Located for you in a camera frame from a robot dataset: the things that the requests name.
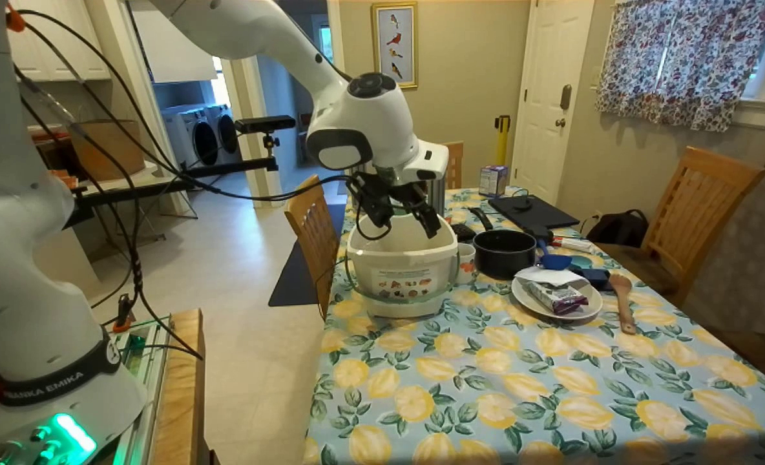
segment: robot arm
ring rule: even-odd
[[[216,57],[279,59],[313,98],[309,151],[332,171],[366,168],[349,186],[377,226],[390,218],[390,202],[399,202],[422,218],[428,235],[438,233],[441,221],[422,186],[442,177],[447,147],[413,134],[395,79],[381,72],[355,79],[338,74],[275,0],[152,0],[152,4]]]

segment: plate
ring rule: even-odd
[[[566,314],[556,314],[550,310],[547,310],[522,283],[519,278],[513,278],[513,293],[515,300],[530,310],[530,311],[537,311],[544,316],[550,316],[550,319],[589,319],[599,311],[599,306],[606,305],[606,300],[599,296],[599,291],[592,285],[592,283],[584,283],[584,285],[576,285],[587,300],[589,305],[581,305],[579,310],[574,311],[566,311]]]

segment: door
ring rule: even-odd
[[[559,203],[572,109],[596,0],[535,0],[527,27],[513,180]]]

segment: cable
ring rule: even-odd
[[[107,291],[102,300],[96,300],[90,306],[96,310],[96,306],[102,306],[107,300],[116,296],[116,293],[124,288],[124,283],[130,280],[130,274],[133,274],[133,269],[128,269],[124,276],[123,276],[123,280],[119,280],[111,291]]]
[[[149,293],[143,291],[141,296],[143,296],[145,310],[152,314],[152,319],[155,319],[163,329],[168,329],[168,335],[177,338],[177,340],[178,340],[191,357],[198,357],[198,358],[205,362],[205,357],[201,357],[198,349],[191,349],[191,342],[186,342],[185,338],[178,338],[178,332],[177,332],[168,322],[161,319],[161,314],[158,314],[158,311],[152,310],[152,305],[149,302]]]
[[[80,36],[75,27],[70,27],[68,23],[62,23],[62,21],[58,21],[54,16],[48,16],[48,12],[39,12],[39,9],[18,9],[21,16],[37,16],[37,18],[44,18],[44,21],[49,21],[49,23],[54,23],[54,25],[61,25],[61,27],[66,27],[68,34],[74,34],[79,41],[83,41],[108,68],[111,68],[111,74],[119,79],[119,84],[123,84],[123,90],[124,90],[124,96],[130,98],[130,103],[133,103],[133,109],[134,109],[134,112],[138,112],[138,119],[141,119],[141,123],[145,125],[145,130],[149,130],[149,137],[152,138],[152,143],[155,143],[155,150],[161,151],[161,158],[165,160],[165,163],[161,163],[161,158],[158,154],[152,154],[138,137],[133,137],[123,123],[119,123],[119,128],[152,160],[152,163],[158,163],[163,171],[168,171],[170,174],[177,174],[178,180],[186,180],[186,183],[191,183],[191,186],[198,186],[198,187],[205,187],[205,191],[212,191],[212,192],[221,192],[221,195],[230,195],[230,198],[248,198],[248,202],[287,202],[287,198],[293,198],[293,195],[298,195],[298,192],[304,192],[304,191],[309,191],[309,187],[313,187],[313,186],[309,186],[309,187],[298,187],[298,191],[287,191],[287,192],[273,192],[273,195],[244,195],[244,192],[232,192],[232,191],[226,191],[226,187],[218,187],[218,186],[212,186],[212,183],[205,183],[205,180],[199,180],[199,177],[194,177],[194,174],[190,174],[190,172],[185,172],[185,171],[178,171],[170,160],[168,160],[168,154],[165,154],[165,150],[161,147],[161,141],[155,138],[155,134],[152,134],[152,128],[151,128],[151,123],[149,123],[149,119],[143,116],[143,109],[138,106],[138,98],[133,96],[133,90],[130,90],[130,84],[128,84],[128,79],[116,72],[116,66],[85,39],[85,36]],[[332,177],[323,177],[320,183],[332,183],[332,180],[348,180],[345,174],[332,174]]]
[[[62,138],[48,125],[48,120],[37,112],[37,109],[31,109],[31,103],[21,96],[21,106],[26,109],[26,112],[44,128],[44,134],[54,141],[62,143]]]
[[[18,66],[17,66],[17,74],[26,83],[26,87],[31,87],[31,90],[37,90],[39,96],[44,96],[48,99],[53,99],[54,103],[54,109],[61,111],[61,112],[66,112],[66,116],[74,116],[61,99],[54,99],[49,92],[44,92],[43,87],[37,87]],[[90,138],[85,130],[80,130],[102,154],[107,154],[116,168],[119,168],[119,172],[124,174],[124,180],[128,180],[128,186],[133,186],[134,187],[134,183],[133,183],[133,177],[130,177],[130,172],[124,171],[124,165],[107,150],[107,147],[102,147],[96,138]],[[105,300],[98,300],[93,306],[98,306],[102,302],[107,302],[108,296],[114,296],[124,283],[128,283],[128,278],[130,276],[134,276],[134,288],[141,288],[141,283],[143,283],[143,261],[141,261],[141,252],[138,252],[138,226],[134,226],[134,233],[130,235],[128,233],[128,226],[124,226],[124,218],[123,218],[123,214],[116,212],[116,207],[114,203],[107,203],[108,207],[108,212],[114,214],[114,218],[116,218],[116,223],[119,223],[119,233],[123,233],[123,238],[124,238],[124,242],[128,242],[128,258],[130,258],[130,269],[128,269],[128,274],[124,274],[124,278],[123,278],[123,283],[114,288],[114,291],[108,291]],[[141,198],[134,195],[134,221],[141,223]]]
[[[360,208],[355,208],[355,223],[358,223],[358,233],[366,238],[366,240],[382,240],[388,233],[390,233],[390,221],[386,221],[382,233],[381,235],[368,235],[363,230],[363,221],[360,221]]]
[[[17,68],[17,74],[18,74],[18,79],[23,83],[23,87],[28,87],[28,90],[33,90],[37,96],[43,96],[48,103],[53,103],[49,109],[58,109],[58,112],[62,116],[62,119],[68,119],[68,125],[79,134],[79,137],[83,137],[85,141],[90,141],[123,174],[124,174],[124,180],[128,180],[128,186],[134,191],[134,180],[130,177],[130,172],[124,171],[124,165],[107,150],[107,147],[102,147],[90,134],[85,134],[80,125],[79,125],[79,120],[75,120],[75,116],[70,112],[70,109],[66,109],[53,92],[48,92],[48,90],[43,90],[31,76],[26,76],[23,72],[21,72],[21,66],[13,66]],[[88,177],[90,177],[90,183],[96,186],[96,191],[98,192],[107,192],[105,191],[105,186],[88,172]],[[123,235],[124,235],[124,240],[130,242],[130,233],[128,233],[128,226],[124,226],[124,221],[123,221],[123,217],[119,217],[119,212],[114,208],[114,203],[107,203],[108,208],[111,208],[111,214],[116,217],[116,223],[119,223],[119,230],[123,230]]]
[[[85,84],[83,83],[83,76],[80,76],[80,72],[74,66],[74,61],[43,34],[43,31],[37,31],[31,23],[26,23],[26,27],[31,31],[31,34],[37,34],[62,61],[66,61],[66,66],[75,74],[75,79],[83,84],[83,90],[98,103],[98,109],[105,111],[105,112],[108,112],[111,119],[114,119],[114,123],[130,137],[130,130],[116,120],[116,116],[105,106],[105,99],[90,90],[90,84]],[[85,138],[102,151],[102,154],[107,154],[116,168],[119,168],[119,172],[124,174],[124,180],[128,180],[128,186],[130,186],[130,191],[134,191],[134,180],[133,180],[133,174],[124,171],[124,165],[114,158],[114,154],[108,154],[108,150],[105,150],[98,141],[93,141],[88,134],[85,134]],[[133,198],[133,212],[134,212],[134,223],[133,223],[133,233],[128,233],[128,226],[124,226],[124,221],[123,221],[123,217],[116,214],[116,208],[114,208],[114,203],[108,203],[108,208],[114,212],[114,217],[116,217],[116,223],[119,223],[119,230],[123,230],[123,235],[124,235],[124,242],[128,242],[128,256],[130,256],[130,274],[134,276],[133,278],[133,300],[130,300],[130,306],[138,302],[138,296],[143,293],[143,285],[145,285],[145,274],[143,274],[143,258],[141,258],[141,249],[138,249],[138,238],[141,238],[141,223],[143,223],[143,207],[141,207],[141,195],[134,195]]]

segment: patterned curtain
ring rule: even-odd
[[[631,0],[612,21],[599,109],[726,130],[765,49],[765,0]]]

